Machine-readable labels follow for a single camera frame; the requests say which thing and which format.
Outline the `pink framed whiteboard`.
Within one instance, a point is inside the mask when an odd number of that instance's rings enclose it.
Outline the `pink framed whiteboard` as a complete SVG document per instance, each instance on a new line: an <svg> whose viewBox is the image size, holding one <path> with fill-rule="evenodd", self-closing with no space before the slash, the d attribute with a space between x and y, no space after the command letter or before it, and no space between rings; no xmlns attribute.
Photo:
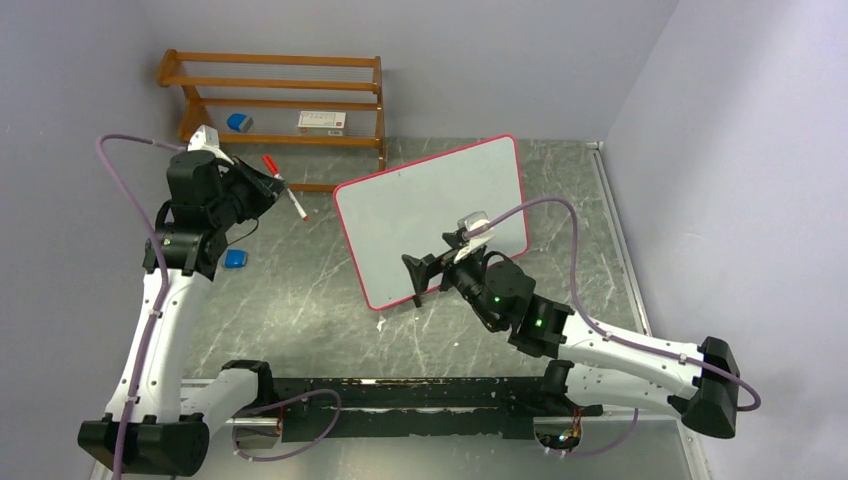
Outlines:
<svg viewBox="0 0 848 480"><path fill-rule="evenodd" d="M494 219L524 202L518 143L500 135L368 175L333 200L365 304L381 311L414 293L402 255L439 255L463 217Z"/></svg>

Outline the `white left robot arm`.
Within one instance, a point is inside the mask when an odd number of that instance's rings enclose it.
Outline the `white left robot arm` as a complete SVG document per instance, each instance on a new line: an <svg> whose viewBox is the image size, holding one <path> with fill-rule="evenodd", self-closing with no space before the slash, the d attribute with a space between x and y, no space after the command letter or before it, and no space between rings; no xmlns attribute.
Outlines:
<svg viewBox="0 0 848 480"><path fill-rule="evenodd" d="M181 385L227 232L267 212L285 181L207 151L175 155L166 178L170 197L147 225L143 298L127 363L103 417L84 422L77 437L115 478L190 477L228 419L242 410L264 415L279 398L270 366L260 360L227 362L189 398Z"/></svg>

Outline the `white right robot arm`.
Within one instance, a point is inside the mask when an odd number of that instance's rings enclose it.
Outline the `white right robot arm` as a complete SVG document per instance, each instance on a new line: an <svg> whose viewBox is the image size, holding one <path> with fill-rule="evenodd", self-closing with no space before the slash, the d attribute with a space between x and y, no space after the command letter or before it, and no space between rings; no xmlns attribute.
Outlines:
<svg viewBox="0 0 848 480"><path fill-rule="evenodd" d="M558 371L539 389L548 412L615 405L668 414L705 436L735 436L740 370L726 341L666 341L585 320L537 294L535 280L508 257L491 258L484 250L465 258L450 250L401 260L416 294L439 277L440 290L455 289L487 330L507 333L526 355L550 358Z"/></svg>

